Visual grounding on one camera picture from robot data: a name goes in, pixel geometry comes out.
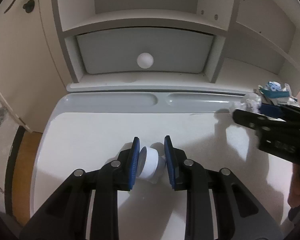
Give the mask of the right hand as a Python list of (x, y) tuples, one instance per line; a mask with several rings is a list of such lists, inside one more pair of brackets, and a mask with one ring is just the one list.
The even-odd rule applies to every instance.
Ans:
[(296, 223), (300, 220), (300, 165), (297, 164), (293, 164), (288, 204), (290, 206), (288, 219)]

